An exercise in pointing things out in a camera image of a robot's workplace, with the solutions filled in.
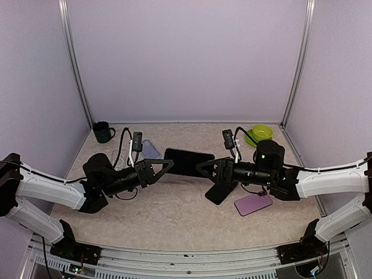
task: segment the black smartphone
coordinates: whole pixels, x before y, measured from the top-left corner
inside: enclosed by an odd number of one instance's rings
[[[205,176],[196,170],[196,165],[214,160],[214,155],[167,148],[164,153],[164,160],[173,160],[174,162],[174,166],[167,173],[205,178]]]
[[[215,184],[207,193],[205,193],[205,197],[215,205],[220,205],[237,185],[238,183]]]

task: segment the mug handle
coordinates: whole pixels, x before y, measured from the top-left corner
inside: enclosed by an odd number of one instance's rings
[[[111,127],[109,128],[109,130],[114,131],[114,134],[111,136],[111,138],[113,138],[116,134],[116,130],[114,128],[111,128]]]

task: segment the tabletop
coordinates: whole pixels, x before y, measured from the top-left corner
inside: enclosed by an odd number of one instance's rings
[[[222,131],[248,124],[131,124],[113,125],[116,136],[106,144],[97,143],[93,133],[87,137],[68,175],[74,179],[84,175],[83,164],[95,153],[105,153],[113,161],[117,155],[121,131],[142,131],[164,154],[172,147],[195,152],[212,153],[216,158],[230,156],[225,150]],[[285,148],[284,162],[297,164],[294,154],[277,125],[270,125],[273,140]],[[255,148],[241,143],[242,160],[252,161]],[[121,157],[128,155],[128,138],[124,139]],[[271,196],[273,205],[247,216],[240,216],[234,201],[249,195],[241,187],[219,206],[204,194],[213,183],[205,178],[165,174],[156,184],[138,189],[131,201],[108,198],[109,205],[96,214],[85,214],[62,205],[55,205],[51,216],[68,222],[77,241],[119,248],[158,251],[222,251],[262,247],[297,241],[307,224],[319,218],[314,198],[283,202]],[[257,185],[249,186],[260,190]],[[119,195],[129,198],[133,193]]]

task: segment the purple smartphone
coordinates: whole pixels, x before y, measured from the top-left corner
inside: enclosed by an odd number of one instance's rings
[[[235,207],[238,209],[239,214],[241,216],[246,216],[260,209],[266,208],[269,205],[272,205],[273,201],[270,199],[269,195],[250,195],[235,201],[234,204]]]

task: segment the white wall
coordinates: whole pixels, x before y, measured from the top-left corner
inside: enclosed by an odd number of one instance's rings
[[[0,42],[0,158],[16,152],[23,162],[64,177],[88,126],[58,1],[0,1]],[[16,278],[30,237],[0,218],[0,278]]]
[[[307,0],[79,0],[69,15],[96,120],[280,122]]]
[[[309,167],[372,151],[372,2],[316,1],[309,50],[288,131]],[[323,197],[329,212],[355,194]],[[372,222],[347,232],[362,278],[371,278]]]

